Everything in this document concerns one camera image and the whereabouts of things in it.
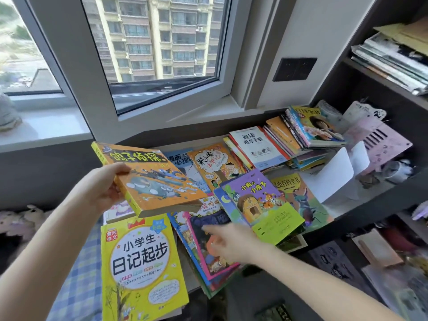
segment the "plush toy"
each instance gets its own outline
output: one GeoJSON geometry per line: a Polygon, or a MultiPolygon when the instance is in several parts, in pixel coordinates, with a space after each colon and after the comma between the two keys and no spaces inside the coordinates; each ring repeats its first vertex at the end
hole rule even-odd
{"type": "Polygon", "coordinates": [[[34,205],[27,205],[27,207],[29,210],[20,213],[8,210],[0,211],[0,233],[6,233],[7,236],[18,235],[22,237],[19,247],[9,257],[9,263],[12,263],[25,249],[36,231],[52,212],[45,213],[34,205]]]}

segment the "shelf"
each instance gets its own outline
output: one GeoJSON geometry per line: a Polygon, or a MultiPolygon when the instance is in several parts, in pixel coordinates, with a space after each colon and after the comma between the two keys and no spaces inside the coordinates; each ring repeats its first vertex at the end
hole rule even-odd
{"type": "Polygon", "coordinates": [[[383,86],[386,86],[389,90],[394,91],[395,93],[398,93],[400,96],[403,96],[407,100],[417,104],[418,106],[428,110],[428,100],[424,96],[414,96],[409,91],[399,87],[398,85],[394,84],[391,81],[388,81],[387,79],[381,77],[380,75],[376,74],[375,72],[361,66],[360,64],[354,62],[350,58],[344,58],[342,60],[342,63],[356,69],[357,71],[360,71],[362,74],[368,76],[369,78],[375,80],[376,82],[382,84],[383,86]]]}
{"type": "Polygon", "coordinates": [[[428,227],[425,225],[424,220],[414,221],[410,215],[405,212],[397,213],[397,216],[407,224],[425,243],[428,243],[428,227]]]}

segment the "blue checkered fabric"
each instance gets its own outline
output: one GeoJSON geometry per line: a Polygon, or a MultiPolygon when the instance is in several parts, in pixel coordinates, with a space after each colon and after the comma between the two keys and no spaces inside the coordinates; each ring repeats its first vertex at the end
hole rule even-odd
{"type": "Polygon", "coordinates": [[[102,222],[91,230],[70,274],[61,287],[47,321],[101,321],[102,222]]]}

